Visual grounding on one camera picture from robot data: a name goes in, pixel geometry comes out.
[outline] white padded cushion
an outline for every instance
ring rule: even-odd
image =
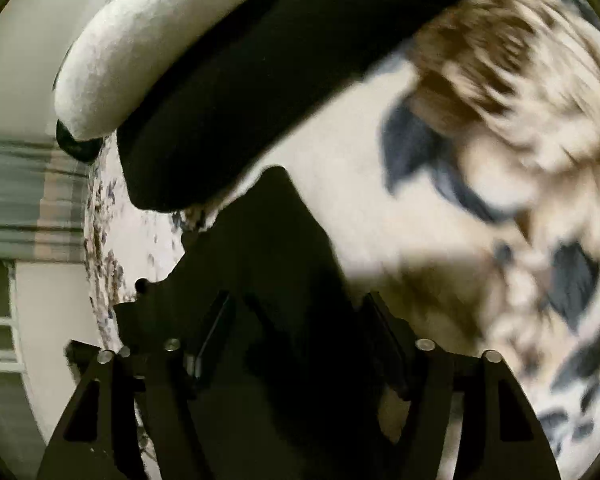
[[[245,0],[113,0],[58,74],[55,111],[77,140],[112,133],[164,72]]]

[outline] metal screw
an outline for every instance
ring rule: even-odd
[[[495,350],[487,350],[483,355],[487,358],[487,361],[491,363],[502,362],[502,355],[500,352],[496,352]]]
[[[166,350],[167,352],[174,352],[177,349],[179,349],[179,347],[179,339],[175,339],[174,337],[172,337],[171,339],[167,339],[164,343],[164,350]]]
[[[418,339],[416,341],[416,347],[423,352],[430,352],[435,349],[435,343],[431,339]]]
[[[113,359],[113,352],[110,350],[102,350],[99,354],[97,354],[97,362],[101,365],[105,365],[111,359]]]

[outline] black metal mount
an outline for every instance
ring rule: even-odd
[[[455,480],[559,480],[502,356],[419,339],[378,294],[354,309],[329,238],[281,168],[266,170],[136,301],[117,354],[72,342],[81,380],[38,480],[144,480],[134,406],[163,480],[433,480],[464,392]],[[396,445],[377,409],[411,403]]]
[[[45,453],[38,480],[144,480],[133,401],[140,405],[163,480],[214,478],[187,400],[208,384],[235,316],[226,293],[211,305],[205,330],[188,348],[168,339],[159,351],[114,354],[71,342],[67,354],[83,376]],[[368,294],[360,327],[377,373],[412,406],[388,478],[434,480],[454,392],[464,392],[464,426],[455,480],[558,480],[550,446],[509,367],[496,351],[474,358],[418,339]]]

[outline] window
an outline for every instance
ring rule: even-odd
[[[13,264],[0,261],[0,458],[18,480],[34,480],[45,445],[29,402],[15,286]]]

